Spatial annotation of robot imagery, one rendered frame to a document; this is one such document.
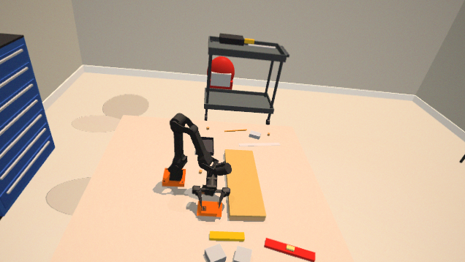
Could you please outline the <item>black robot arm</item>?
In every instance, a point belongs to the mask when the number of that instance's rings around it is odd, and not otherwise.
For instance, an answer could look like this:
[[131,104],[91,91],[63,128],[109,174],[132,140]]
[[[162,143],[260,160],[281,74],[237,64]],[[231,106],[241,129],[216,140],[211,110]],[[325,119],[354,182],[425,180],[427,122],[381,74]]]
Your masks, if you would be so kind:
[[[170,173],[169,181],[181,181],[183,176],[182,168],[188,162],[187,156],[184,155],[184,136],[186,133],[192,139],[192,143],[197,152],[197,161],[200,168],[207,171],[206,176],[223,176],[231,174],[232,167],[228,162],[221,162],[211,156],[206,150],[203,140],[200,136],[198,126],[193,124],[190,118],[182,113],[177,113],[170,120],[170,129],[173,131],[174,140],[174,158],[172,164],[167,169]],[[188,127],[185,127],[185,124]],[[211,163],[213,162],[213,165]]]

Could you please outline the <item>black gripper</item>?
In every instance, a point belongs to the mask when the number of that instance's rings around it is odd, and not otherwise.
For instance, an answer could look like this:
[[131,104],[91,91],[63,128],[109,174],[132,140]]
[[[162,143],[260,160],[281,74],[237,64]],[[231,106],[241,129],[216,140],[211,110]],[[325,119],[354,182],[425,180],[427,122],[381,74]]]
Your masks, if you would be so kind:
[[206,185],[205,188],[200,188],[200,186],[194,185],[192,187],[192,194],[195,194],[200,202],[200,207],[202,208],[202,192],[212,192],[212,193],[221,193],[219,199],[219,207],[223,198],[230,196],[230,188],[223,187],[222,190],[217,189],[217,176],[206,176]]

